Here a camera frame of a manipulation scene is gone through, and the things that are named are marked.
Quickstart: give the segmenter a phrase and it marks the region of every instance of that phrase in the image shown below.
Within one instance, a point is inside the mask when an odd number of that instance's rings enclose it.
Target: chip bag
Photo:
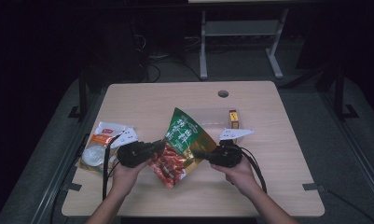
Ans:
[[[163,153],[156,154],[149,166],[167,189],[171,189],[201,162],[201,159],[193,157],[191,150],[211,152],[216,148],[216,142],[210,135],[179,108],[174,109],[164,141]]]

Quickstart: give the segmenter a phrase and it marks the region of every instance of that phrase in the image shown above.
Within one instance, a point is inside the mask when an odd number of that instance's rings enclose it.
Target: cable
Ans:
[[[183,66],[185,66],[186,68],[188,68],[195,75],[195,77],[197,77],[200,81],[203,81],[203,79],[201,79],[201,77],[189,65],[187,65],[186,63],[182,63],[182,62],[178,62],[178,61],[156,62],[156,63],[179,63],[179,64],[182,64]]]
[[[113,168],[111,168],[110,173],[108,173],[108,177],[107,177],[107,178],[109,178],[109,177],[111,176],[112,172],[114,171],[114,168],[115,168],[116,166],[118,166],[119,163],[120,163],[120,161],[118,161],[117,164],[115,164],[115,165],[113,166]]]
[[[114,143],[115,140],[117,140],[121,134],[118,134],[117,136],[113,137],[111,141],[108,143],[107,147],[105,148],[105,154],[104,154],[104,163],[103,163],[103,200],[107,196],[107,183],[108,183],[108,160],[110,157],[110,149],[111,145]]]
[[[159,80],[159,78],[160,78],[160,75],[161,75],[160,69],[157,66],[155,66],[154,64],[152,64],[152,63],[149,63],[147,66],[152,66],[152,67],[154,67],[154,68],[156,68],[158,70],[158,76],[154,80],[151,80],[151,78],[149,77],[149,73],[146,72],[147,82],[152,82],[152,83],[157,82]]]
[[[265,179],[263,178],[263,175],[262,175],[262,173],[261,173],[261,171],[260,171],[259,165],[258,165],[258,163],[256,162],[256,158],[255,158],[255,157],[253,156],[253,154],[252,154],[249,150],[247,150],[246,148],[241,147],[241,149],[247,151],[247,152],[251,155],[251,157],[250,157],[250,156],[247,155],[247,153],[245,153],[244,151],[242,151],[242,154],[247,158],[247,160],[250,161],[251,165],[253,166],[254,170],[256,171],[256,175],[258,176],[258,179],[259,179],[259,181],[260,181],[260,183],[261,183],[261,186],[262,186],[263,191],[264,191],[265,193],[268,193],[268,190],[267,190],[267,188],[266,188],[266,182],[265,182]]]

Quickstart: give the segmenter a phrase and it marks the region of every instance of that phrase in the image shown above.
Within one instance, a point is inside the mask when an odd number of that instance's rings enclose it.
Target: food package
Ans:
[[[95,129],[94,134],[79,159],[79,167],[86,170],[97,171],[102,174],[104,170],[105,149],[115,136],[124,134],[125,132],[134,133],[134,130],[132,127],[122,124],[99,122],[99,125]],[[110,157],[120,146],[118,140],[119,139],[110,146]]]
[[[167,189],[171,189],[201,162],[201,159],[193,157],[191,150],[211,152],[216,148],[216,142],[210,135],[179,108],[174,109],[164,141],[163,153],[156,154],[149,166]]]

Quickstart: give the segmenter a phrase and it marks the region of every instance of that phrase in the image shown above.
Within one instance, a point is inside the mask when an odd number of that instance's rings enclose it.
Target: gray floor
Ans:
[[[302,44],[301,39],[280,43],[276,57],[284,72],[282,80],[272,74],[264,50],[267,44],[263,41],[248,48],[208,54],[207,81],[271,80],[278,86],[283,85],[307,72],[295,69]],[[153,63],[160,69],[158,82],[199,81],[195,74],[199,72],[199,53],[186,55],[188,67],[175,62],[175,58],[166,58]],[[151,79],[158,74],[154,67],[148,72]],[[374,218],[374,190],[354,153],[357,145],[374,169],[374,111],[359,88],[346,79],[344,103],[353,105],[360,118],[339,121],[330,102],[328,104],[333,91],[320,93],[314,88],[318,77],[292,90],[279,90],[287,115],[315,183],[332,190]],[[74,171],[67,168],[73,163],[72,158],[84,134],[90,132],[104,94],[105,90],[102,94],[88,94],[89,114],[80,122],[67,118],[71,108],[78,105],[77,82],[70,87],[10,195],[0,215],[0,223],[82,223],[86,220],[85,217],[64,217],[61,207]],[[347,133],[352,134],[352,142]],[[62,182],[62,189],[54,197],[56,186]],[[372,223],[333,194],[320,191],[320,195],[326,213],[322,217],[298,217],[301,223]]]

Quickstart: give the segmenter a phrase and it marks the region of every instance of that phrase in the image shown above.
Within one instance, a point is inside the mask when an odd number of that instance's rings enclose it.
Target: black cable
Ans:
[[[115,164],[115,165],[113,166],[113,168],[111,168],[110,173],[108,173],[108,178],[111,176],[112,172],[114,171],[114,168],[115,168],[116,166],[118,166],[119,163],[120,163],[120,161],[118,161],[117,164]]]
[[[266,182],[265,182],[265,179],[263,178],[263,175],[262,175],[262,173],[261,173],[261,171],[260,171],[260,168],[259,168],[259,166],[258,166],[258,163],[256,162],[256,158],[253,156],[253,154],[252,154],[250,151],[248,151],[248,152],[249,152],[249,154],[251,155],[251,157],[248,156],[247,153],[245,153],[244,151],[242,151],[242,154],[247,158],[248,161],[250,161],[251,165],[253,166],[254,170],[256,171],[256,175],[257,175],[258,178],[259,178],[259,181],[260,181],[260,183],[261,183],[261,186],[262,186],[263,191],[264,191],[265,193],[268,193],[268,190],[267,190],[267,188],[266,188]]]
[[[151,80],[151,78],[149,77],[149,73],[146,72],[147,82],[152,82],[152,83],[157,82],[159,80],[159,78],[160,78],[160,75],[161,75],[160,69],[156,65],[154,65],[152,63],[149,63],[147,66],[152,66],[152,67],[154,67],[155,69],[158,70],[158,76],[154,80]]]
[[[330,190],[330,189],[326,189],[326,192],[332,194],[333,196],[335,196],[336,198],[338,198],[339,200],[343,201],[344,203],[347,203],[348,205],[350,205],[353,209],[357,210],[358,212],[360,212],[362,215],[364,215],[367,219],[369,219],[372,223],[374,223],[374,218],[371,217],[370,215],[368,215],[367,213],[365,213],[361,208],[358,208],[357,206],[355,206],[354,204],[348,202],[347,200],[343,199],[342,197],[340,197],[340,195],[338,195],[337,193],[335,193],[334,191]]]
[[[115,140],[117,140],[121,134],[118,134],[117,136],[113,137],[111,141],[108,143],[107,147],[105,148],[105,154],[104,154],[104,164],[103,164],[103,200],[107,196],[107,183],[108,183],[108,160],[110,157],[110,149],[111,145],[114,143]]]
[[[171,61],[171,62],[156,62],[156,63],[179,63],[188,68],[200,81],[202,81],[201,77],[186,63],[178,62],[178,61]]]

